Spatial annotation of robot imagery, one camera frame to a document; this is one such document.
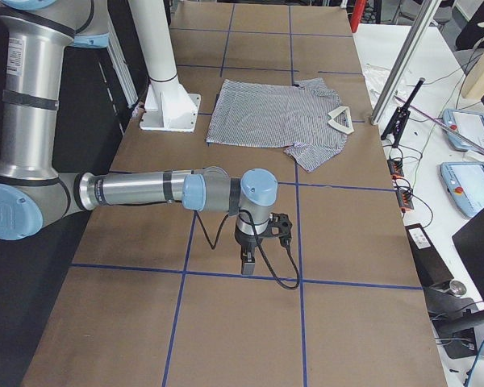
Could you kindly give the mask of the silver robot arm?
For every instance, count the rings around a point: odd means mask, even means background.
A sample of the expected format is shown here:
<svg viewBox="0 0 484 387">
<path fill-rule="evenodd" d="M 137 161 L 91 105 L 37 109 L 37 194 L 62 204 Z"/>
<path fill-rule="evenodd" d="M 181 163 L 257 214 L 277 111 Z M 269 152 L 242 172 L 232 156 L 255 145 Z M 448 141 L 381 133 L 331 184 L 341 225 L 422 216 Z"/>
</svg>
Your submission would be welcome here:
<svg viewBox="0 0 484 387">
<path fill-rule="evenodd" d="M 99 206 L 178 202 L 186 209 L 221 211 L 236 218 L 241 272 L 273 228 L 277 180 L 264 169 L 242 177 L 222 169 L 154 173 L 58 173 L 52 151 L 64 51 L 109 43 L 104 1 L 3 1 L 9 31 L 0 157 L 0 239 L 36 234 L 63 217 Z"/>
</svg>

